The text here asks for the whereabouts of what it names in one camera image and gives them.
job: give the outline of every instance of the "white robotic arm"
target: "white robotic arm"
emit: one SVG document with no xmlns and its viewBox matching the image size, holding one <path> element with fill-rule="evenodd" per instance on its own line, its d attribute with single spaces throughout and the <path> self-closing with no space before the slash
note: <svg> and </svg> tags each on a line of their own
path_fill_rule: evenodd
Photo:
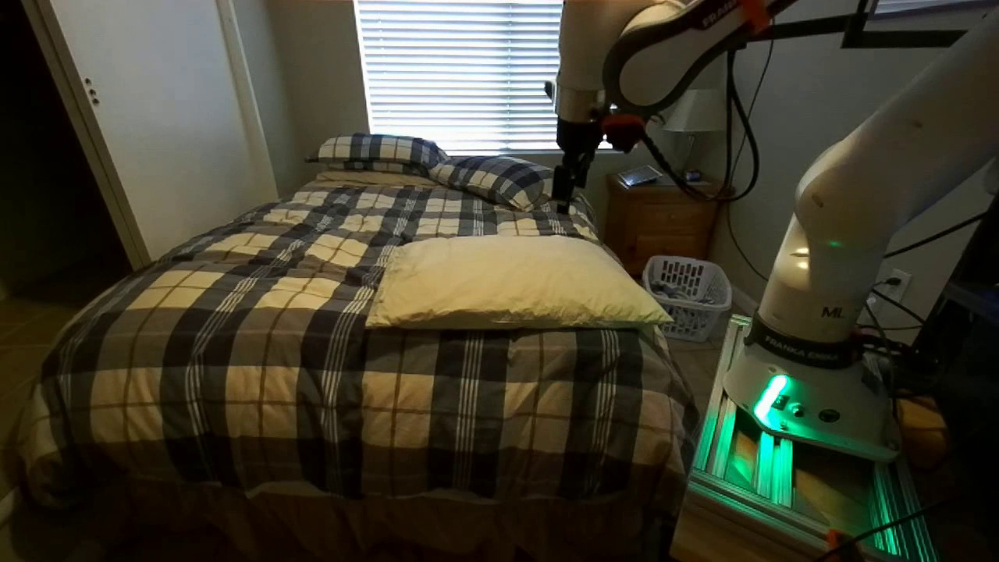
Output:
<svg viewBox="0 0 999 562">
<path fill-rule="evenodd" d="M 598 17 L 580 16 L 592 0 L 565 2 L 561 51 L 572 51 L 557 70 L 557 146 L 569 146 L 561 124 L 592 120 L 592 110 L 617 103 L 648 116 L 669 107 L 713 55 L 751 34 L 735 0 L 598 5 L 615 16 L 592 37 L 573 27 Z M 728 399 L 760 426 L 862 458 L 896 454 L 886 389 L 859 361 L 854 317 L 888 236 L 999 152 L 996 68 L 999 16 L 966 30 L 802 175 L 751 332 L 719 368 Z M 640 91 L 642 77 L 665 84 L 665 92 L 624 92 Z"/>
</svg>

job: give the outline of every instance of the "door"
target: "door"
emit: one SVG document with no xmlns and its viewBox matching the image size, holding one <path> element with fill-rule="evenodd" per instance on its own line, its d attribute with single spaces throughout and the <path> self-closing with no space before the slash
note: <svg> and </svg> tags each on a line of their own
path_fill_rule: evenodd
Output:
<svg viewBox="0 0 999 562">
<path fill-rule="evenodd" d="M 278 197 L 215 2 L 24 5 L 130 264 Z"/>
</svg>

